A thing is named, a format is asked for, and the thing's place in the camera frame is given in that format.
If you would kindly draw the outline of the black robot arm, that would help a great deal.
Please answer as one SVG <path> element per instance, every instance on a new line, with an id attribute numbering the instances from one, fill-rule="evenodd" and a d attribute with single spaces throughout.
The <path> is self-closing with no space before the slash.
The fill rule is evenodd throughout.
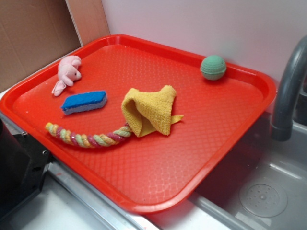
<path id="1" fill-rule="evenodd" d="M 29 134 L 11 134 L 0 122 L 0 219 L 37 196 L 50 151 Z"/>

